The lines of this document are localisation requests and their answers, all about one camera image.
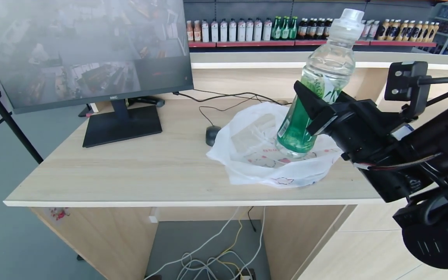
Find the plastic water bottle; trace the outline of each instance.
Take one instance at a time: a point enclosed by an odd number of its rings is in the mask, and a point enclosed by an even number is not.
[[[334,103],[355,70],[352,46],[361,36],[363,11],[345,9],[333,21],[327,43],[317,48],[307,59],[300,82],[328,103]],[[276,147],[291,158],[303,158],[312,149],[316,136],[306,132],[311,119],[295,96],[281,128]]]

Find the bottle cap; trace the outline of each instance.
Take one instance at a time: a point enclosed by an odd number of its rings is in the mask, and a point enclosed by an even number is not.
[[[333,21],[329,37],[357,41],[364,30],[363,16],[363,11],[344,9],[341,17]]]

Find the computer mouse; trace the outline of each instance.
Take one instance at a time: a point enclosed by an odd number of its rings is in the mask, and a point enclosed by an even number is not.
[[[217,137],[217,133],[221,129],[220,126],[209,126],[206,128],[205,133],[205,143],[212,147],[215,143],[215,137]]]

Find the yellow cable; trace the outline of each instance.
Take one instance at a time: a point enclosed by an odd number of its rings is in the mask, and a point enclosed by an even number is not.
[[[224,254],[224,253],[226,253],[226,252],[229,252],[229,251],[236,245],[236,242],[238,241],[238,236],[240,235],[240,231],[242,231],[242,228],[243,228],[243,225],[242,225],[242,218],[243,218],[243,216],[245,215],[245,213],[247,213],[250,209],[251,209],[251,207],[249,207],[249,209],[247,209],[246,211],[244,211],[244,212],[240,215],[240,217],[238,218],[238,223],[240,224],[240,229],[238,229],[238,232],[236,233],[236,238],[234,238],[234,243],[233,243],[233,245],[231,245],[231,247],[229,247],[229,248],[227,248],[226,250],[224,250],[224,251],[221,253],[221,255]],[[219,259],[217,259],[217,261],[218,261],[219,263],[221,263],[221,264],[224,264],[224,265],[226,265],[226,264],[232,264],[233,266],[236,266],[236,269],[237,269],[238,271],[240,271],[240,268],[239,268],[234,262],[221,262]]]

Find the gray floor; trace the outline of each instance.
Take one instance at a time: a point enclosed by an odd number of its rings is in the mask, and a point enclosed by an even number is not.
[[[84,119],[77,117],[80,107],[60,108],[36,113],[15,115],[14,119],[45,158]],[[76,254],[29,210],[7,207],[3,200],[27,177],[37,163],[13,135],[6,124],[0,125],[0,280],[102,280],[103,277],[86,262],[78,262]],[[180,258],[182,253],[197,248],[202,241],[220,230],[222,222],[166,222],[159,225],[148,272],[156,271],[163,263]],[[255,226],[260,230],[258,221]],[[229,227],[204,247],[196,257],[207,259],[217,255],[234,241],[238,222]],[[259,233],[250,228],[248,221],[235,247],[237,253],[248,262],[258,247]],[[219,279],[229,279],[228,271],[214,266]],[[262,249],[251,265],[258,279],[269,280],[265,250]],[[165,268],[164,279],[174,280],[181,269],[180,264]]]

